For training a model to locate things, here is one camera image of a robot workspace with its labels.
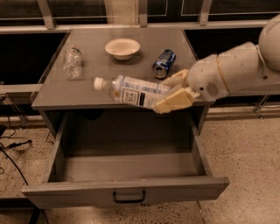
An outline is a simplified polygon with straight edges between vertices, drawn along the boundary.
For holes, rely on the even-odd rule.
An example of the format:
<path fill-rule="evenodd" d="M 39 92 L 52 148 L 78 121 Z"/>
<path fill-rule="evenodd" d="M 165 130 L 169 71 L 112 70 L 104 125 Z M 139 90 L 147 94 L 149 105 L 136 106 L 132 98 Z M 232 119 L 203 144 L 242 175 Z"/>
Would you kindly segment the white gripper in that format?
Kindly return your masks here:
<path fill-rule="evenodd" d="M 189 72 L 187 69 L 180 70 L 161 81 L 161 84 L 171 88 L 177 85 L 183 87 L 153 104 L 152 109 L 158 114 L 190 108 L 198 97 L 202 101 L 215 101 L 228 95 L 216 55 L 198 60 Z"/>

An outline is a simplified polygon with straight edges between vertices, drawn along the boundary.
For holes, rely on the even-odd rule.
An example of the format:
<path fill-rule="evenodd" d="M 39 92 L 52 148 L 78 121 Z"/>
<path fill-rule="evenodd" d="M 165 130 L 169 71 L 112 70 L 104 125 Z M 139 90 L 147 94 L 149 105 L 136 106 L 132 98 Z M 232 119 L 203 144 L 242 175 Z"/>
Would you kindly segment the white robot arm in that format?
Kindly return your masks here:
<path fill-rule="evenodd" d="M 190 108 L 196 101 L 213 102 L 233 92 L 263 91 L 280 81 L 280 16 L 273 17 L 255 45 L 246 42 L 197 61 L 162 83 L 171 91 L 157 99 L 158 114 Z"/>

